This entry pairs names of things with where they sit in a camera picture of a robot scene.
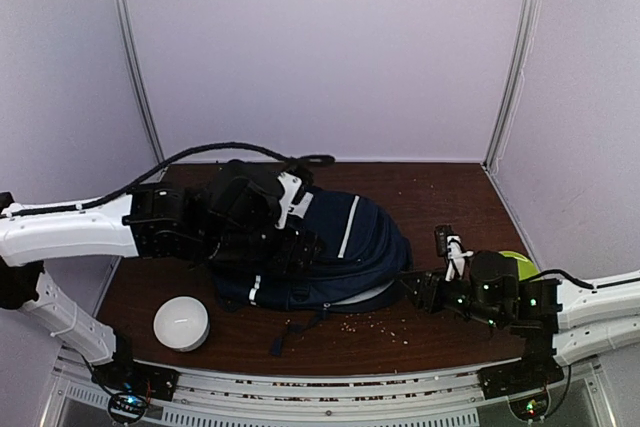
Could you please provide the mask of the navy blue student backpack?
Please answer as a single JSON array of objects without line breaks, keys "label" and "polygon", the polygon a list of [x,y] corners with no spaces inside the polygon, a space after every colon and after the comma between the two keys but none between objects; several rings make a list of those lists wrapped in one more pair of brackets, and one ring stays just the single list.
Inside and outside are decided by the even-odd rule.
[{"label": "navy blue student backpack", "polygon": [[312,188],[289,224],[291,233],[304,240],[290,256],[302,262],[302,270],[284,273],[214,262],[211,276],[223,310],[252,306],[313,312],[306,326],[288,326],[283,333],[289,335],[331,314],[370,313],[403,296],[399,278],[413,268],[410,242],[373,200]]}]

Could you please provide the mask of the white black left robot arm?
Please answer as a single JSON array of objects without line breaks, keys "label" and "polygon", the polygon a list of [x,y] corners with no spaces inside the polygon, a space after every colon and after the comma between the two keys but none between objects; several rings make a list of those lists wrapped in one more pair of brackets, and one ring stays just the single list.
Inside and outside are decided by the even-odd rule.
[{"label": "white black left robot arm", "polygon": [[152,181],[148,171],[103,197],[25,205],[1,195],[1,306],[35,316],[123,391],[144,380],[129,339],[56,289],[46,262],[92,256],[173,258],[196,265],[255,254],[261,264],[298,233],[288,222],[313,184],[308,159],[276,171],[225,163],[204,188]]}]

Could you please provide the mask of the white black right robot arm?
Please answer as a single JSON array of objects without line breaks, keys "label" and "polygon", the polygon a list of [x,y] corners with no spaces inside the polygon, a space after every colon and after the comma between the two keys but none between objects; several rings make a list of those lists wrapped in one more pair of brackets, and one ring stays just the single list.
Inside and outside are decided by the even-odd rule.
[{"label": "white black right robot arm", "polygon": [[413,305],[429,313],[449,310],[525,341],[513,366],[519,387],[535,387],[551,371],[639,341],[639,274],[589,281],[561,269],[526,279],[516,259],[481,251],[469,259],[467,278],[416,271],[401,276]]}]

